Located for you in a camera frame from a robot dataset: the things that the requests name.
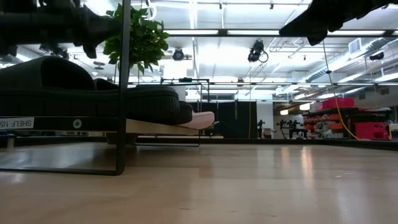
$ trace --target green leaves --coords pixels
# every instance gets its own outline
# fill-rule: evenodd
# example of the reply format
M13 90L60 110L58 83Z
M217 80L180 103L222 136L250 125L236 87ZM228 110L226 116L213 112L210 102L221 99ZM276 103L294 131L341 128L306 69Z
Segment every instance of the green leaves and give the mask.
M130 46L129 64L130 68L137 65L138 70L144 74L149 68L153 72L152 65L159 66L158 60L164 56L164 51L169 49L166 39L170 36L164 32L164 23L148 21L144 17L148 15L148 9L131 9L130 21ZM123 18L123 7L118 4L115 11L108 11L107 15L113 19ZM121 37L116 35L105 41L104 52L109 55L109 63L117 64L121 54Z

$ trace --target shelf label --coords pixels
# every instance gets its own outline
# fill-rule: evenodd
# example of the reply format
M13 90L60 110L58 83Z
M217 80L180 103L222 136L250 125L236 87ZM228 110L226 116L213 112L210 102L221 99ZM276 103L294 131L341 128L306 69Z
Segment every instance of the shelf label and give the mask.
M0 119L0 130L32 129L35 118L4 118Z

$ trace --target ceiling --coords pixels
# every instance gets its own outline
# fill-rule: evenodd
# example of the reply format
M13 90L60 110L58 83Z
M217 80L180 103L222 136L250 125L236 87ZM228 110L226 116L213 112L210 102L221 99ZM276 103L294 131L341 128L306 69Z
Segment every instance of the ceiling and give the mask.
M146 1L132 1L133 7L139 8ZM163 21L165 29L280 29L288 21L300 15L310 4L309 0L274 0L274 8L270 9L270 1L265 0L168 0L150 2L156 8L155 20ZM98 14L103 14L106 10L121 3L121 0L82 0L90 9ZM342 29L396 29L398 28L398 10L394 7L387 9L377 9L360 20L349 21L344 24ZM347 51L348 44L356 38L326 38L325 50L328 59L338 57ZM249 63L249 49L256 40L262 40L267 46L269 61L265 64ZM154 73L146 71L141 77L141 82L159 81L165 69L172 67L186 68L187 72L168 72L167 78L197 77L209 78L213 82L236 82L238 78L244 78L245 82L302 82L303 78L310 74L310 71L325 65L325 54L322 44L310 46L303 38L257 38L257 37L170 37L167 40L169 52L172 54L175 48L183 49L185 54L196 54L197 74L193 70L193 61L173 62L162 60L159 62L164 69L157 69ZM104 70L96 70L94 62L108 62L108 57L102 54L103 45L97 47L98 58L92 60L86 57L81 47L74 47L73 44L65 44L71 61L79 64L93 77L113 78L115 74L114 65L105 65ZM27 51L24 54L43 55L38 45L23 46ZM386 57L383 61L366 62L363 57L357 58L344 66L334 70L338 72L334 81L338 82L342 78L358 73L362 70L375 67L378 63L385 63L393 60L396 56L395 44L391 44L384 49ZM373 76L377 76L379 70L374 71ZM138 81L137 68L131 70L131 82ZM318 79L328 82L325 77ZM363 75L351 82L368 82L369 75ZM214 86L215 88L226 88L225 86ZM264 86L256 88L257 97L261 100L282 86ZM247 91L252 86L244 86ZM289 93L294 96L303 93L327 91L326 87L313 86L304 88L299 86L291 88L287 93L279 94L286 97Z

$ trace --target wooden floor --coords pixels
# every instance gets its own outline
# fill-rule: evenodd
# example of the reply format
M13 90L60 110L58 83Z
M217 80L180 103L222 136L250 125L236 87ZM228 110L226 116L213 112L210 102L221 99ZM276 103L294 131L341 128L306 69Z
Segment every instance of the wooden floor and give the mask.
M104 168L113 152L101 143L25 147L0 150L0 164ZM128 156L119 177L0 173L0 223L398 220L398 152L206 145L140 147Z

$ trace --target pink object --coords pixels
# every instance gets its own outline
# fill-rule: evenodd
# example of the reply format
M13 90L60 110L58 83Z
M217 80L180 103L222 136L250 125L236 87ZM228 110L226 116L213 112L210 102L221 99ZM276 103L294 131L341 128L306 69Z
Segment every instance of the pink object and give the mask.
M354 107L354 99L352 98L337 98L339 108L353 108ZM322 102L321 110L328 110L337 108L336 100L334 98L330 98Z
M210 127L214 122L213 112L192 113L192 121L185 124L180 124L180 127L190 129L205 129Z
M355 135L359 139L390 140L384 123L356 123Z

